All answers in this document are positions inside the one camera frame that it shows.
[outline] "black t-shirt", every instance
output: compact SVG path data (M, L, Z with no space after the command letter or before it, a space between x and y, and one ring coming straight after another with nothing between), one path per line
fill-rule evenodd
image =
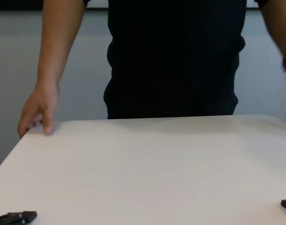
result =
M146 102L142 108L161 103L179 109L213 98L216 105L235 106L246 5L247 0L109 0L108 109L138 101Z

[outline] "gray wall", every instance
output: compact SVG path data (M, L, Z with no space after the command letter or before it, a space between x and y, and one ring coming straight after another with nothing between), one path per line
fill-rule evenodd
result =
M18 142L16 125L36 80L40 12L0 12L0 163ZM280 54L259 12L248 12L236 93L237 114L267 114L286 121L286 78ZM61 83L57 120L105 119L103 90L111 36L105 12L87 12Z

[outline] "blurred hand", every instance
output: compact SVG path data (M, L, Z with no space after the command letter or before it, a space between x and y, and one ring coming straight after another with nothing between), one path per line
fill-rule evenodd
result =
M53 119L58 106L60 89L57 84L37 83L27 99L18 124L18 133L22 138L32 127L43 124L43 131L53 132Z

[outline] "person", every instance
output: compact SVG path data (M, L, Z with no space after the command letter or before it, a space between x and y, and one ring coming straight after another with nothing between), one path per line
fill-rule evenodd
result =
M53 132L59 83L88 0L45 0L38 79L18 124ZM258 0L286 54L286 0ZM231 115L247 0L109 0L108 119Z

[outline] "white table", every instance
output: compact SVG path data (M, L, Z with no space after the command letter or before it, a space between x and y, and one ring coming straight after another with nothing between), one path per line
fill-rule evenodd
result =
M286 225L286 125L263 116L73 121L0 167L33 225Z

